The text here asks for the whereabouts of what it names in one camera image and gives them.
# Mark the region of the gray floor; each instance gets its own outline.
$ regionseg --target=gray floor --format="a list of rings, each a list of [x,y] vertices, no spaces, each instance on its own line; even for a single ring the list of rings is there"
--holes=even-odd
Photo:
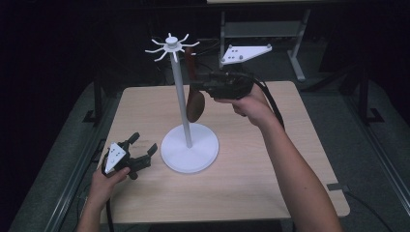
[[[303,43],[298,57],[307,77],[304,83],[296,81],[287,59],[286,49],[290,48],[291,43],[264,40],[253,43],[274,45],[273,52],[250,60],[241,67],[264,80],[291,80],[302,89],[329,75],[317,72],[325,42]],[[199,56],[197,62],[199,73],[208,72],[206,67],[214,70],[218,67],[215,53]],[[165,68],[163,72],[167,82],[171,83],[171,70]],[[315,93],[301,94],[329,161],[339,182],[347,185],[352,194],[370,205],[394,231],[408,231],[410,217],[397,197],[378,154],[380,149],[385,152],[403,182],[410,183],[410,129],[392,108],[384,91],[372,82],[369,107],[377,108],[385,123],[364,127],[356,113],[356,94],[352,97],[342,96],[337,91],[340,82],[337,80]],[[96,164],[90,165],[80,183],[71,181],[73,176],[82,174],[73,171],[83,160],[88,162],[100,140],[106,138],[120,99],[121,93],[116,98],[103,99],[102,122],[93,127],[92,124],[82,123],[94,103],[92,85],[84,90],[16,216],[11,231],[74,231],[77,212],[83,204]],[[377,144],[375,147],[369,134],[374,134],[381,147]],[[71,189],[67,189],[68,183],[73,183]],[[69,194],[64,192],[72,192],[74,198],[69,198]],[[346,198],[351,212],[341,219],[345,231],[388,231],[362,204],[350,196]],[[56,216],[60,219],[50,220]],[[291,220],[283,220],[281,224],[283,231],[291,231]],[[147,231],[149,227],[149,224],[115,225],[116,231]],[[108,231],[106,225],[102,226],[102,231]]]

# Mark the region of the round white base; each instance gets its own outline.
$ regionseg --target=round white base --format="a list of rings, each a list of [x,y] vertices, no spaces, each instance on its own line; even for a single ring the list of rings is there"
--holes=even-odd
[[[188,148],[184,127],[180,125],[172,129],[162,141],[162,159],[177,172],[199,172],[217,158],[220,144],[210,129],[200,124],[190,124],[190,137],[192,147]]]

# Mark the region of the person's left hand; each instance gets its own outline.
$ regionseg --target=person's left hand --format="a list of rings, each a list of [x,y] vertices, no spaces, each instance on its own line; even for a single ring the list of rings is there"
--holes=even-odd
[[[118,172],[110,173],[109,177],[102,174],[99,167],[93,174],[90,192],[88,194],[87,204],[101,211],[105,202],[111,197],[115,185],[127,179],[127,174],[130,172],[128,167],[121,169]]]

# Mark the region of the wooden table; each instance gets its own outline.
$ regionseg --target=wooden table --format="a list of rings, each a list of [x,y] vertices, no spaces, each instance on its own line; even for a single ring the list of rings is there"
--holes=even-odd
[[[295,85],[280,81],[268,82],[268,86],[287,133],[325,188],[337,183]],[[184,87],[188,96],[188,86]],[[132,155],[145,155],[154,143],[159,149],[151,167],[139,171],[136,181],[128,179],[114,191],[111,211],[115,223],[290,218],[259,129],[236,115],[230,104],[214,102],[208,94],[205,99],[205,111],[197,123],[217,135],[220,151],[207,169],[181,174],[161,158],[162,139],[182,123],[175,87],[124,91],[105,150],[111,142],[124,141],[137,131],[140,138],[130,148]],[[328,193],[337,214],[348,215],[341,190]],[[106,222],[105,211],[102,222]]]

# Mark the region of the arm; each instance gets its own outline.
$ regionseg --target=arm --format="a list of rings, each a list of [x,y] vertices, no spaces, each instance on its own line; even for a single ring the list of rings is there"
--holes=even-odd
[[[105,202],[111,196],[115,185],[127,179],[129,172],[130,169],[126,167],[109,178],[102,174],[101,167],[94,172],[88,199],[77,228],[78,232],[100,230],[100,214]]]
[[[319,179],[293,145],[259,87],[232,103],[236,113],[259,127],[278,185],[299,231],[342,231],[335,208]]]

